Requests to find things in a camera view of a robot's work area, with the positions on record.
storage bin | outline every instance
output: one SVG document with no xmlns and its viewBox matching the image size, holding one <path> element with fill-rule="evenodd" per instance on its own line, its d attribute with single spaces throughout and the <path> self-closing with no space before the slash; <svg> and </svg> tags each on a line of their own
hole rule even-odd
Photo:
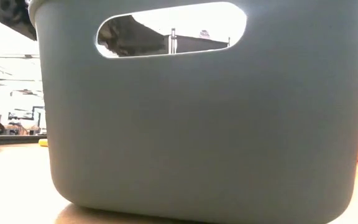
<svg viewBox="0 0 358 224">
<path fill-rule="evenodd" d="M 95 47 L 111 16 L 207 2 L 32 1 L 57 190 L 184 220 L 335 219 L 356 171 L 358 1 L 229 0 L 247 28 L 225 50 L 108 59 Z"/>
</svg>

gray plastic bin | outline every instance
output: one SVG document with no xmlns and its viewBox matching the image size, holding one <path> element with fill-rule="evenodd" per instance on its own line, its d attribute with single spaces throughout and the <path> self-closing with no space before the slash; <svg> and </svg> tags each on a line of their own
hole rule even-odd
<svg viewBox="0 0 358 224">
<path fill-rule="evenodd" d="M 33 0 L 52 177 L 84 207 L 216 223 L 326 223 L 352 196 L 358 1 L 230 0 L 226 50 L 104 58 L 109 17 L 204 0 Z"/>
</svg>

yellow object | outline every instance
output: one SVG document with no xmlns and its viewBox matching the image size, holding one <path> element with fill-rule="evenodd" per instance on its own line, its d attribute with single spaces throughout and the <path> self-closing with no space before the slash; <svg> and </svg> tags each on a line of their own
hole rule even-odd
<svg viewBox="0 0 358 224">
<path fill-rule="evenodd" d="M 48 147 L 48 139 L 40 139 L 38 144 L 43 147 Z"/>
</svg>

wooden table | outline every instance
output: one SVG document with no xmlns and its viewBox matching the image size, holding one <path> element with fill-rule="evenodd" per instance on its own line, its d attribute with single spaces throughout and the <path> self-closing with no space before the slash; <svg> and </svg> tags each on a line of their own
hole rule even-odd
<svg viewBox="0 0 358 224">
<path fill-rule="evenodd" d="M 0 224 L 189 223 L 79 208 L 55 190 L 48 149 L 36 144 L 0 146 Z M 358 169 L 354 196 L 331 224 L 358 223 Z"/>
</svg>

table surface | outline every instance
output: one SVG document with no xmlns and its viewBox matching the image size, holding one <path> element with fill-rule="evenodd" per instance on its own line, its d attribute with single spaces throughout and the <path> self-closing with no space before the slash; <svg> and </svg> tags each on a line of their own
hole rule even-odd
<svg viewBox="0 0 358 224">
<path fill-rule="evenodd" d="M 37 144 L 0 146 L 0 223 L 189 223 L 80 208 L 55 190 L 48 149 Z M 348 209 L 331 224 L 358 223 L 358 166 Z"/>
</svg>

